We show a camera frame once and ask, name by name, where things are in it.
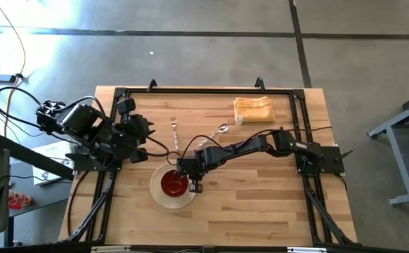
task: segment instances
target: concrete floor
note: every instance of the concrete floor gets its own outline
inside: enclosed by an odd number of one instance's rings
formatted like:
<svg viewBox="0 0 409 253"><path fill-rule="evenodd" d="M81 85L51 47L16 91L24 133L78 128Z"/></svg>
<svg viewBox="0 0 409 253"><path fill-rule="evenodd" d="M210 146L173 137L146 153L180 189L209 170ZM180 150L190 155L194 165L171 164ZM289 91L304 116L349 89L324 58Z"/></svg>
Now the concrete floor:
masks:
<svg viewBox="0 0 409 253"><path fill-rule="evenodd" d="M293 32L287 0L0 3L15 25L30 27ZM302 32L409 34L409 0L296 3ZM0 25L6 25L1 14ZM28 77L22 87L41 100L69 102L93 94L96 85L148 85L152 78L159 85L252 86L260 75L269 87L304 86L294 39L21 37ZM312 86L325 91L336 142L342 150L354 150L344 163L359 242L409 249L409 205L392 208L388 203L389 197L405 193L388 140L371 141L365 135L399 113L409 99L409 41L305 39L304 49ZM1 71L17 72L21 62L15 35L0 34ZM26 97L14 95L12 113L35 120L33 109ZM31 148L56 141L16 133ZM25 244L55 242L65 205L16 218L15 239ZM27 232L28 224L35 229Z"/></svg>

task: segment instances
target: wooden tabletop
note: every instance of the wooden tabletop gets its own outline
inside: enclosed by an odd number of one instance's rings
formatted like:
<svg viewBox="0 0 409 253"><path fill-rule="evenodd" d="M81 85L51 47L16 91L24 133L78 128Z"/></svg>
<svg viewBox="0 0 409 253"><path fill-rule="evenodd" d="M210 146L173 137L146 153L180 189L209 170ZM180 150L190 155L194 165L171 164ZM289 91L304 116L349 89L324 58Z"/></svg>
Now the wooden tabletop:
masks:
<svg viewBox="0 0 409 253"><path fill-rule="evenodd" d="M108 115L115 88L98 86L96 89L96 97ZM330 126L323 90L305 89L305 94L311 128ZM136 113L155 123L150 127L156 130L152 137L170 150L174 150L171 116L176 117L180 151L192 137L211 135L223 123L230 127L227 133L216 138L221 145L243 141L263 129L293 128L289 98L282 95L269 96L275 111L274 123L241 126L234 124L233 101L236 96L233 94L135 93L131 97L136 101ZM258 98L260 95L237 97ZM334 144L331 129L314 131L313 137L321 145ZM194 142L192 148L197 148L200 141ZM163 152L151 142L143 147L152 153ZM150 196L150 177L163 164L166 164L163 157L150 157L138 164L124 162L115 184L106 244L311 245L303 184L296 172L293 155L274 158L266 153L254 153L230 160L208 173L202 181L203 193L177 210L159 206ZM72 208L73 229L91 208L97 174L89 173L79 186ZM328 212L346 235L356 241L344 184L341 179L328 174L322 175L322 184ZM101 213L98 216L96 233ZM323 238L320 217L316 220ZM66 237L65 216L60 239Z"/></svg>

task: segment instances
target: metal spoon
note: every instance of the metal spoon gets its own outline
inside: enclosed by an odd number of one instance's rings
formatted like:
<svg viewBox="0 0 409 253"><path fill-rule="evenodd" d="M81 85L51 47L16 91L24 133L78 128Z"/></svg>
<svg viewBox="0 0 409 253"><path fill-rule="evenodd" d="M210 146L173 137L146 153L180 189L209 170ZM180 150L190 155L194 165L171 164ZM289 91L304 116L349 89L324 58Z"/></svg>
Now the metal spoon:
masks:
<svg viewBox="0 0 409 253"><path fill-rule="evenodd" d="M219 126L219 130L218 130L215 134L211 135L210 138L211 138L211 139L214 139L214 138L217 136L217 134L219 134L219 133L220 133L220 134L223 134L223 133L226 132L229 128L230 128L230 126L228 126L227 123L220 125L220 126ZM203 141L203 142L201 142L200 144L198 144L198 147L201 148L202 146L206 145L206 143L208 143L208 142L210 142L210 140L206 139L205 141Z"/></svg>

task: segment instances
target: red bowl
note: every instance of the red bowl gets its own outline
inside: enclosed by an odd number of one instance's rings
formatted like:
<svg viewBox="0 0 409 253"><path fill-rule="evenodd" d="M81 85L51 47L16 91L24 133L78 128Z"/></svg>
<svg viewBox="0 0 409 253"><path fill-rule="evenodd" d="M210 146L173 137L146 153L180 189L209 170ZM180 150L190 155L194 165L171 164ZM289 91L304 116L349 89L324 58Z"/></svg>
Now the red bowl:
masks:
<svg viewBox="0 0 409 253"><path fill-rule="evenodd" d="M168 171L161 179L161 189L170 197L181 196L187 191L188 185L187 176L182 176L175 170Z"/></svg>

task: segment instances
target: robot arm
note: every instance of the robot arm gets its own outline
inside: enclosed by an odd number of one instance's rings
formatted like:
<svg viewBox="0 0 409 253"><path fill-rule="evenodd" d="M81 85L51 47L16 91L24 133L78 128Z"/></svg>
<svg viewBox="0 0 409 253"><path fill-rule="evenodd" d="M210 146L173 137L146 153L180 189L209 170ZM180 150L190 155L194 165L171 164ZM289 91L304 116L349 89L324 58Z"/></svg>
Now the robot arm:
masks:
<svg viewBox="0 0 409 253"><path fill-rule="evenodd" d="M274 146L268 143L268 135L272 135ZM255 152L266 152L274 157L287 157L294 153L306 156L310 162L319 162L323 159L320 144L296 141L290 132L279 129L224 148L214 146L196 150L191 156L179 157L176 161L176 170L192 181L189 185L190 192L201 193L203 186L200 181L206 173L228 160Z"/></svg>
<svg viewBox="0 0 409 253"><path fill-rule="evenodd" d="M66 106L62 102L47 100L37 108L37 123L48 134L67 134L81 143L86 154L67 156L88 166L102 167L109 155L113 157L109 160L130 159L133 163L147 160L146 149L139 148L139 145L154 132L149 129L152 123L142 115L129 114L136 109L133 98L119 102L117 108L120 115L126 115L126 120L111 124L101 109L80 104Z"/></svg>

